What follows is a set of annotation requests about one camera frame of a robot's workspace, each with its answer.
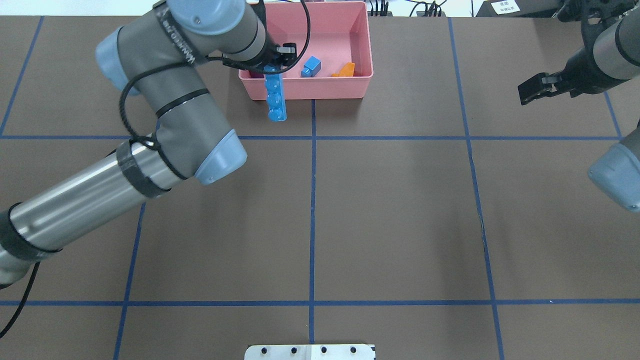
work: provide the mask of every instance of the gray table surface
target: gray table surface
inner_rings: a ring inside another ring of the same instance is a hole
[[[0,18],[0,208],[126,138],[93,50],[131,20]],[[563,68],[578,24],[370,25],[364,99],[289,101],[282,124],[236,71],[202,67],[246,165],[44,262],[0,359],[242,359],[309,342],[372,343],[378,359],[637,358],[640,220],[586,170],[635,128],[640,81],[523,107],[516,86]],[[142,99],[129,113],[152,129]],[[0,291],[0,319],[24,286]]]

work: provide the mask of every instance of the white plastic mount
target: white plastic mount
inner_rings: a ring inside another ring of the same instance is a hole
[[[375,360],[375,345],[254,345],[244,360]]]

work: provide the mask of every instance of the orange block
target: orange block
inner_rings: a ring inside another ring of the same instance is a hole
[[[353,72],[356,69],[356,63],[347,63],[347,65],[343,66],[340,70],[339,74],[331,74],[331,76],[353,76]]]

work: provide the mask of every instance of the pink plastic container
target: pink plastic container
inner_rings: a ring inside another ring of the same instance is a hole
[[[267,30],[278,44],[295,42],[302,50],[307,35],[307,19],[298,3],[266,3]],[[359,99],[364,97],[371,77],[371,39],[367,6],[362,1],[307,3],[311,18],[309,47],[300,62],[282,74],[285,99]],[[315,56],[322,69],[314,78],[301,78],[305,62]],[[332,73],[353,62],[355,76],[333,78]],[[238,73],[253,100],[266,100],[264,76],[241,70]]]

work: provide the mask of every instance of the robotic arm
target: robotic arm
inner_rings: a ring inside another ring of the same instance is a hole
[[[566,92],[571,97],[600,94],[640,75],[640,9],[633,9],[636,4],[637,0],[567,0],[557,18],[582,21],[584,47],[564,70],[551,75],[542,72],[520,84],[521,104]],[[620,206],[640,212],[640,127],[593,164],[589,177]]]
[[[264,72],[267,65],[291,64],[295,44],[274,44],[263,21],[244,0],[166,0],[98,45],[103,74],[125,89],[123,97],[128,88],[143,94],[159,128],[0,213],[0,288],[22,278],[31,264],[183,180],[196,177],[210,184],[244,164],[246,152],[236,132],[194,66],[210,60],[205,55],[215,50],[224,54],[217,60],[233,67]],[[120,110],[124,114],[124,99]]]

